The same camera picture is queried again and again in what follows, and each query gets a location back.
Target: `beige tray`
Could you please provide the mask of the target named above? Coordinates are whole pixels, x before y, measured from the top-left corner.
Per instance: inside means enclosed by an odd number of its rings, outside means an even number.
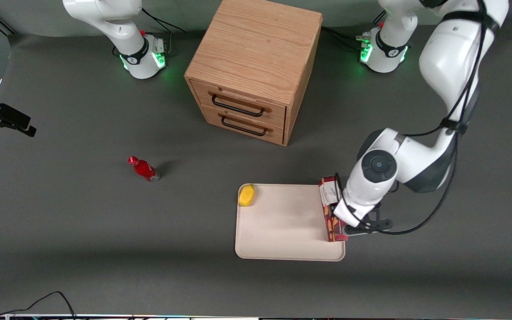
[[[340,261],[345,257],[344,241],[327,241],[319,186],[253,186],[254,203],[238,205],[236,212],[234,249],[240,258]]]

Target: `gray table surface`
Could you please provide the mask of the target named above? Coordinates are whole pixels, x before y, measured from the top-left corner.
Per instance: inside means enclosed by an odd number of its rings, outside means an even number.
[[[371,131],[441,120],[417,59],[432,29],[387,75],[322,33],[287,148],[204,121],[183,79],[201,34],[175,37],[149,80],[131,78],[103,36],[12,39],[0,102],[38,132],[0,132],[0,312],[62,290],[78,313],[512,319],[512,22],[484,60],[453,190],[426,227],[353,237],[339,263],[234,253],[240,185],[347,176]],[[163,178],[141,180],[130,155]],[[440,195],[401,188],[384,217],[411,227]],[[67,310],[52,298],[32,311]]]

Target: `red box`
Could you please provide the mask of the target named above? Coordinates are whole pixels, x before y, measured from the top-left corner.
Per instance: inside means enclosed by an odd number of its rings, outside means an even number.
[[[337,206],[339,199],[343,196],[341,189],[337,186],[335,176],[326,176],[319,183],[319,193],[321,195],[321,203],[323,204],[323,215],[325,217],[325,227],[327,229],[327,240],[347,241],[349,237],[343,233],[345,222],[341,221],[333,214],[333,210]]]

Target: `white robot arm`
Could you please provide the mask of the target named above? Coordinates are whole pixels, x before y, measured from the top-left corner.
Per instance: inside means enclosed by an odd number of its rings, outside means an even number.
[[[165,67],[163,39],[142,35],[130,20],[142,10],[142,0],[63,0],[63,5],[71,17],[112,41],[133,77],[147,79]]]
[[[419,65],[425,81],[445,103],[448,115],[433,130],[439,135],[432,147],[390,128],[368,136],[334,211],[352,227],[364,225],[361,220],[395,181],[414,192],[432,192],[446,180],[457,140],[467,127],[477,98],[479,64],[509,10],[508,0],[378,2],[388,17],[382,28],[375,27],[360,37],[367,44],[361,63],[380,73],[396,69],[418,24],[414,10],[431,8],[442,21],[425,45]]]

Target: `black drawer handle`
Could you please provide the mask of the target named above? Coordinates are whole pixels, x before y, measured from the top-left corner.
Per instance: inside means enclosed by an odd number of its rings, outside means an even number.
[[[228,105],[228,104],[219,103],[215,99],[217,99],[217,95],[213,95],[212,101],[213,101],[213,104],[218,106],[218,107],[223,107],[223,108],[226,108],[226,109],[229,109],[229,110],[232,110],[232,111],[244,113],[245,115],[249,115],[249,116],[253,116],[253,117],[261,117],[264,114],[264,108],[260,109],[260,112],[254,113],[254,112],[238,109],[236,107],[232,107],[231,105]]]
[[[244,129],[244,128],[241,128],[239,126],[227,124],[226,122],[224,122],[225,119],[226,119],[226,116],[222,116],[221,123],[222,123],[223,126],[227,126],[228,128],[240,130],[240,131],[243,131],[243,132],[246,132],[246,133],[254,134],[255,136],[264,136],[266,134],[266,131],[267,131],[266,128],[264,128],[264,132],[256,132],[256,131]]]

